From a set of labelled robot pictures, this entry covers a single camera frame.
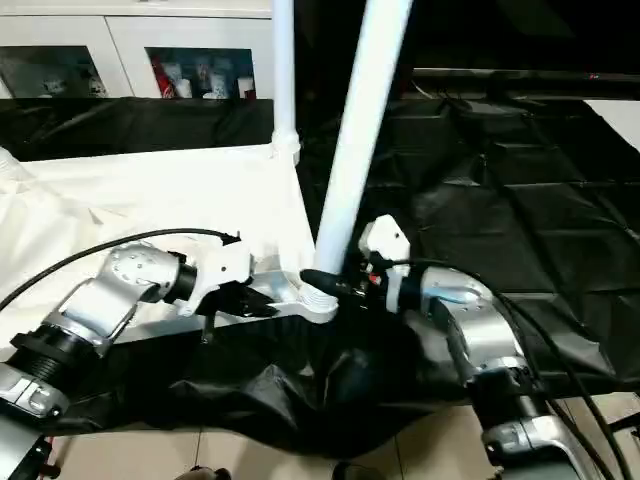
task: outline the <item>red item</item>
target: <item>red item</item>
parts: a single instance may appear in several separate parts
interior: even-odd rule
[[[158,82],[162,98],[175,98],[177,96],[176,90],[173,88],[173,83],[171,83],[171,80],[165,73],[164,68],[162,68],[162,64],[157,58],[153,58],[151,59],[151,66],[153,67],[153,73],[156,76],[156,82]]]

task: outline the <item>white cabinet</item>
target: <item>white cabinet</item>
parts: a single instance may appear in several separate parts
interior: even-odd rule
[[[0,0],[0,98],[273,98],[270,0]]]
[[[271,21],[107,17],[137,97],[273,98]]]
[[[103,17],[0,17],[0,98],[131,94]]]

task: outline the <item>black cable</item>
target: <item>black cable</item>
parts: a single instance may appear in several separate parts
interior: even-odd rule
[[[163,228],[160,230],[151,230],[149,232],[136,233],[135,235],[129,235],[128,237],[111,240],[109,242],[96,245],[95,247],[87,248],[86,250],[83,250],[81,252],[74,253],[73,255],[65,258],[64,260],[60,260],[58,263],[51,265],[49,268],[31,277],[0,302],[0,312],[4,310],[7,305],[13,302],[16,298],[22,295],[25,291],[33,287],[36,283],[48,277],[52,273],[57,272],[61,268],[69,265],[70,263],[75,262],[76,260],[88,257],[89,255],[93,255],[94,253],[106,250],[107,248],[117,247],[118,245],[122,245],[123,243],[135,242],[136,240],[142,240],[143,238],[159,237],[161,235],[172,235],[176,233],[197,233],[200,235],[211,235],[221,238],[223,242],[227,243],[238,241],[238,237],[234,237],[233,235],[222,232],[217,232],[215,230],[209,230],[206,228]]]
[[[582,445],[582,448],[584,448],[585,451],[589,454],[589,456],[593,460],[593,463],[595,463],[596,467],[598,467],[598,469],[602,472],[602,475],[604,476],[605,480],[615,480],[615,476],[613,475],[613,473],[611,472],[607,464],[604,462],[604,460],[602,459],[598,451],[595,449],[593,444],[587,439],[585,434],[580,431],[580,429],[575,424],[575,422],[571,418],[569,418],[569,415],[567,415],[567,412],[563,410],[563,408],[554,398],[549,397],[546,400],[547,400],[547,403],[551,406],[551,409],[560,418],[560,420],[562,420],[562,423],[564,423],[567,426],[567,428],[573,434],[573,436],[576,437],[576,440],[578,440],[580,445]]]
[[[498,300],[500,300],[501,302],[503,302],[505,304],[505,306],[510,307],[513,310],[515,310],[522,318],[524,318],[526,320],[526,322],[529,325],[531,325],[536,330],[536,332],[538,333],[540,338],[542,338],[542,340],[547,345],[547,347],[549,348],[551,353],[554,355],[554,357],[556,357],[560,361],[563,370],[567,373],[567,375],[569,377],[569,380],[577,388],[577,390],[578,390],[578,392],[580,394],[580,397],[586,403],[587,407],[589,408],[589,411],[593,415],[593,418],[596,420],[596,423],[598,424],[598,427],[600,427],[600,430],[602,431],[602,434],[607,439],[607,443],[609,444],[609,447],[613,451],[613,455],[616,457],[616,461],[618,463],[618,466],[620,467],[620,472],[622,473],[622,477],[624,478],[624,480],[633,480],[633,477],[631,476],[631,471],[629,469],[629,465],[627,464],[627,461],[624,458],[624,455],[622,454],[622,450],[620,449],[620,445],[618,445],[617,440],[613,436],[613,432],[611,431],[611,428],[609,428],[609,424],[607,423],[607,421],[602,416],[602,412],[600,412],[600,409],[598,408],[598,406],[595,404],[595,402],[591,398],[591,395],[587,391],[587,389],[584,386],[584,384],[582,383],[582,381],[578,378],[578,375],[576,374],[576,372],[573,369],[573,367],[569,364],[569,362],[567,361],[565,356],[560,351],[560,348],[558,347],[558,345],[556,345],[556,343],[553,341],[553,339],[547,333],[547,331],[544,329],[544,327],[542,327],[542,325],[540,325],[540,323],[538,323],[538,321],[536,319],[534,319],[533,316],[531,316],[520,305],[518,305],[517,303],[513,302],[512,300],[510,300],[505,295],[499,293],[499,291],[497,289],[493,288],[484,279],[480,278],[480,276],[478,274],[476,274],[474,272],[470,272],[470,271],[464,270],[464,269],[461,269],[461,268],[459,268],[457,266],[451,265],[450,263],[443,262],[443,261],[440,261],[440,260],[420,259],[420,258],[407,259],[407,260],[398,260],[398,261],[384,261],[383,260],[381,263],[382,263],[383,266],[385,264],[388,265],[388,266],[393,266],[393,265],[420,265],[420,264],[421,265],[425,265],[426,264],[426,265],[434,265],[434,266],[439,266],[439,267],[443,267],[443,268],[451,268],[451,269],[454,269],[454,270],[458,270],[459,272],[464,273],[465,275],[469,275],[471,278],[483,283],[489,290],[491,290],[491,292],[493,292],[493,294],[495,295],[496,298],[498,298]]]

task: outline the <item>white fabric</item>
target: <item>white fabric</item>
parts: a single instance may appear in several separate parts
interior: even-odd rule
[[[175,227],[240,233],[261,261],[258,270],[269,269],[274,259],[291,272],[311,264],[313,242],[293,163],[273,157],[269,145],[10,167],[0,154],[0,298],[74,252],[140,231]],[[172,235],[151,242],[194,254],[197,243],[206,241],[198,237]],[[96,254],[66,267],[1,312],[0,348],[15,333],[35,328],[74,285],[95,274],[103,258]],[[152,305],[134,321],[172,312]],[[135,332],[129,337],[141,338]]]

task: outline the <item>black cloth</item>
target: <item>black cloth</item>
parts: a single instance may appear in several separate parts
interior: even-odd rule
[[[3,101],[0,125],[0,145],[30,161],[266,143],[272,129],[270,102],[140,99]],[[300,127],[315,230],[339,119]],[[582,102],[391,103],[354,238],[391,213],[413,255],[476,271],[534,315],[593,393],[636,390],[638,155]],[[575,394],[535,333],[522,334],[552,391]],[[420,319],[345,303],[326,325],[288,317],[201,338],[115,346],[48,433],[204,424],[347,458],[466,401],[443,334]]]

